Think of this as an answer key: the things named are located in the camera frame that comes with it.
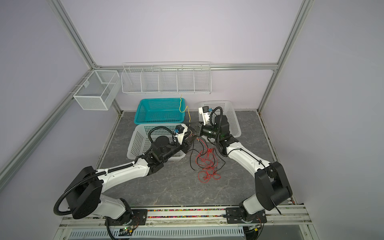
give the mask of red wire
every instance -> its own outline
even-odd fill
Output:
[[[206,148],[206,153],[204,154],[204,157],[202,157],[202,153],[204,152],[204,149],[199,152],[197,155],[195,162],[197,165],[202,167],[203,169],[197,174],[197,178],[199,179],[200,182],[202,183],[207,183],[211,178],[215,180],[219,180],[221,176],[217,174],[217,165],[218,165],[218,158],[214,154],[214,148],[208,148],[205,142],[201,139],[198,139],[202,143],[204,143],[205,148]],[[203,181],[200,178],[200,174],[205,173],[205,176],[203,176]]]

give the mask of teal plastic basket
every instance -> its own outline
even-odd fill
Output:
[[[152,98],[143,99],[137,107],[135,124],[145,123],[179,123],[184,121],[185,100],[180,98]]]

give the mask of plastic basket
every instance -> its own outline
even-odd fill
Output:
[[[137,125],[135,131],[132,134],[131,141],[128,146],[127,157],[128,159],[134,160],[136,156],[145,153],[150,147],[151,143],[148,139],[148,132],[158,126],[165,126],[171,131],[175,130],[178,123],[162,123],[162,124],[140,124]],[[172,140],[172,135],[164,129],[157,129],[153,131],[151,137],[153,141],[156,140],[159,136],[167,136],[169,141]],[[169,158],[170,160],[180,160],[185,156],[185,153],[180,151],[176,153],[173,157]]]
[[[240,125],[237,120],[235,109],[230,101],[206,101],[200,102],[200,107],[208,106],[209,108],[215,109],[215,107],[223,108],[223,115],[225,115],[229,122],[229,131],[234,137],[241,136]],[[201,114],[199,114],[199,121],[203,121]]]
[[[145,123],[180,123],[184,121],[185,100],[180,98],[152,98],[143,99],[137,107],[135,120],[136,124]]]

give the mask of white mesh basket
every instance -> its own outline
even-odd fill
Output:
[[[225,115],[229,122],[229,131],[233,135],[233,137],[240,137],[241,136],[241,130],[240,125],[237,120],[237,116],[235,113],[235,109],[233,108],[233,105],[230,101],[206,101],[206,102],[200,102],[199,107],[208,106],[209,108],[215,109],[216,107],[222,107],[223,108],[223,115]],[[213,115],[212,122],[215,123],[215,114]],[[201,114],[199,114],[199,121],[203,121],[203,118]]]
[[[122,91],[138,93],[211,93],[209,65],[141,67],[123,63]]]
[[[153,124],[140,124],[137,125],[135,131],[132,134],[131,141],[129,142],[127,157],[128,159],[134,160],[136,156],[145,153],[151,146],[151,143],[148,139],[148,132],[158,126],[164,126],[169,128],[171,131],[175,130],[176,126],[180,123],[153,123]],[[159,136],[167,136],[169,141],[172,140],[172,135],[165,129],[157,129],[152,132],[151,137],[153,141],[156,140]],[[180,160],[185,156],[185,153],[179,151],[173,157],[170,157],[169,160]]]
[[[84,110],[108,110],[121,88],[114,70],[94,70],[73,97]]]

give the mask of white wall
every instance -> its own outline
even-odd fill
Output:
[[[2,167],[88,68],[45,0],[0,5]]]
[[[2,167],[88,68],[45,0],[0,5]],[[62,219],[54,203],[95,165],[115,120],[113,109],[84,111],[73,102],[0,192],[1,239],[53,238]]]
[[[95,167],[116,117],[114,109],[86,111],[73,101],[0,193],[1,239],[53,239],[63,218],[53,205],[81,169]]]
[[[302,0],[63,0],[97,64],[277,62]]]
[[[383,239],[384,2],[317,0],[262,115],[320,239]]]
[[[272,70],[212,71],[211,94],[183,94],[190,109],[197,110],[199,102],[227,100],[235,109],[258,108]],[[116,100],[122,110],[136,110],[143,98],[179,98],[181,94],[126,95],[120,92]]]

